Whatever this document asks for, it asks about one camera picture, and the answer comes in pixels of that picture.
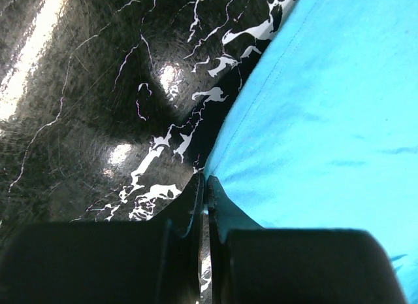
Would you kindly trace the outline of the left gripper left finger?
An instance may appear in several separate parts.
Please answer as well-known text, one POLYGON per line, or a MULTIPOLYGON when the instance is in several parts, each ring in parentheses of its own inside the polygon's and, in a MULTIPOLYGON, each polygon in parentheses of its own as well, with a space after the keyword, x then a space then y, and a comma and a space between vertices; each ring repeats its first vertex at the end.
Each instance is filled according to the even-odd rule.
POLYGON ((204 177, 141 222, 23 228, 1 256, 2 303, 196 303, 204 177))

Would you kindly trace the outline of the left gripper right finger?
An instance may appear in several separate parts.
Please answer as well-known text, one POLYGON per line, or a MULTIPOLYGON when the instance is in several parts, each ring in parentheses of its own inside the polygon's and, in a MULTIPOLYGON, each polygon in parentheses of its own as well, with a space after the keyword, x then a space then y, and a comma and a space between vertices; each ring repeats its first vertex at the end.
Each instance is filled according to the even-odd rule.
POLYGON ((381 245, 352 229, 265 229, 210 177, 214 303, 405 303, 381 245))

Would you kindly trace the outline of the cyan polo shirt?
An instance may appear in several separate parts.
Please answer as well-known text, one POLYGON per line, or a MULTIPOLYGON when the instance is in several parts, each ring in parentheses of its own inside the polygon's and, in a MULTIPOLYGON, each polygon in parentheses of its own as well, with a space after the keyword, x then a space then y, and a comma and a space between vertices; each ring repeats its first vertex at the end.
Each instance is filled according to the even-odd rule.
POLYGON ((417 0, 297 0, 204 167, 266 228, 352 228, 417 302, 417 0))

